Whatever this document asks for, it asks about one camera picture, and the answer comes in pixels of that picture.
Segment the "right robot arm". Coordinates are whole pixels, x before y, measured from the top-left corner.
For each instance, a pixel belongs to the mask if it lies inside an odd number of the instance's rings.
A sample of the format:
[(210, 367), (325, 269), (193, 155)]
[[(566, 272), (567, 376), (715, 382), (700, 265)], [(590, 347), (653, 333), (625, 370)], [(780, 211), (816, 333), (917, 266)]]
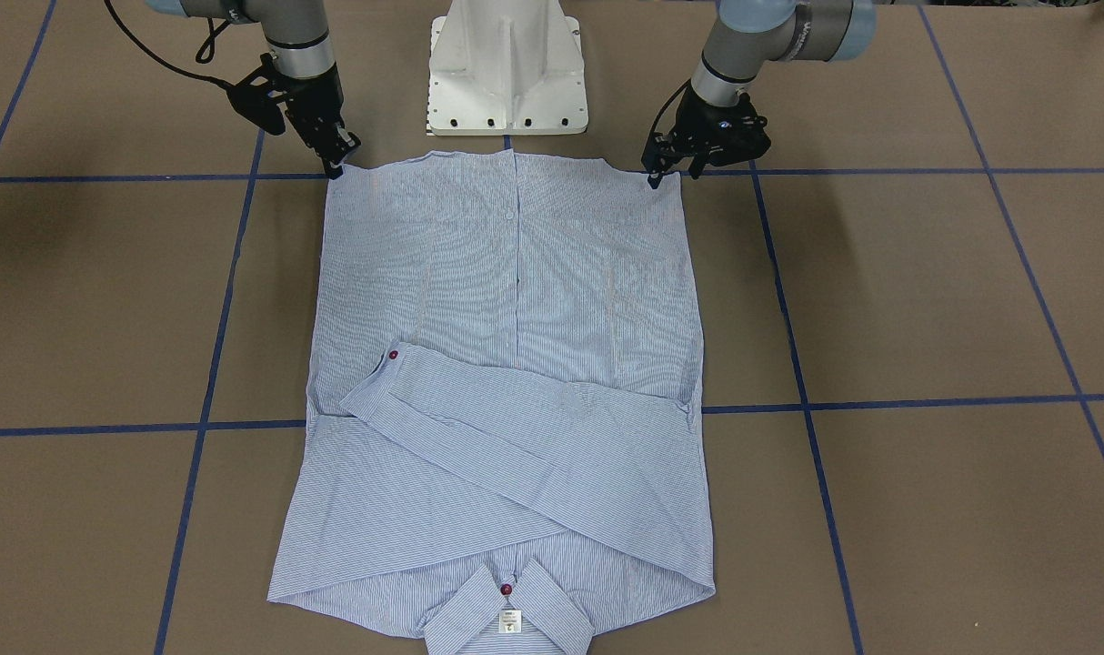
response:
[(344, 175), (344, 162), (361, 140), (344, 123), (343, 84), (322, 1), (148, 1), (146, 6), (159, 14), (206, 21), (198, 64), (214, 59), (216, 39), (229, 27), (261, 27), (266, 51), (257, 68), (237, 82), (166, 61), (132, 33), (112, 1), (103, 6), (119, 32), (159, 66), (223, 91), (233, 110), (262, 133), (282, 136), (293, 128), (318, 157), (328, 179)]

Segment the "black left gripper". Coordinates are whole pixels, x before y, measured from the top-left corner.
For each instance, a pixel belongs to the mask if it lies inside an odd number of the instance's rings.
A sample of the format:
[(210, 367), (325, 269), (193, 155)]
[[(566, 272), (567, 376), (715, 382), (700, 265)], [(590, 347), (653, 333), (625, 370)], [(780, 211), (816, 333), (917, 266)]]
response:
[(707, 167), (743, 165), (771, 149), (768, 120), (758, 115), (749, 93), (739, 93), (730, 107), (705, 103), (684, 83), (657, 112), (643, 149), (643, 169), (652, 190), (664, 175), (684, 160), (687, 175), (699, 178)]

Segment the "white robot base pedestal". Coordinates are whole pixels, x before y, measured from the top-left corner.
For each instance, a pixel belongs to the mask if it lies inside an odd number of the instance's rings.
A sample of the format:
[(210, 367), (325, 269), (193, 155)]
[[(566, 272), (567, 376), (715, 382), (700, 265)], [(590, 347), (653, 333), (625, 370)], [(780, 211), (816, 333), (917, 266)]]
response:
[(454, 1), (429, 27), (427, 133), (586, 133), (585, 68), (578, 20), (558, 1)]

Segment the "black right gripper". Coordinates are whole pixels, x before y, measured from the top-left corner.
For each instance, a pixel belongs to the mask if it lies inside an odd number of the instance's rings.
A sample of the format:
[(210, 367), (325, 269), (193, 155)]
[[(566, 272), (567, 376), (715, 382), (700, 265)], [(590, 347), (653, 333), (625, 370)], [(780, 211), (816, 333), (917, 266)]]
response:
[(270, 136), (291, 126), (304, 145), (320, 158), (327, 179), (344, 175), (343, 165), (361, 147), (361, 138), (346, 127), (344, 95), (336, 64), (322, 75), (294, 78), (283, 74), (272, 54), (226, 89), (229, 104)]

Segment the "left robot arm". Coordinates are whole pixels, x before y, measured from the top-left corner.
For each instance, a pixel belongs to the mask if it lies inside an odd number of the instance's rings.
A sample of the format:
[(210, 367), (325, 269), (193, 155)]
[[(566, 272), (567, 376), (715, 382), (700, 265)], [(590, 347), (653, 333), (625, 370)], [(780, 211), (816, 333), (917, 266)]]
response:
[(872, 1), (718, 1), (690, 78), (657, 112), (643, 150), (647, 182), (687, 162), (698, 179), (705, 167), (749, 163), (768, 152), (767, 118), (749, 88), (767, 63), (852, 61), (875, 36)]

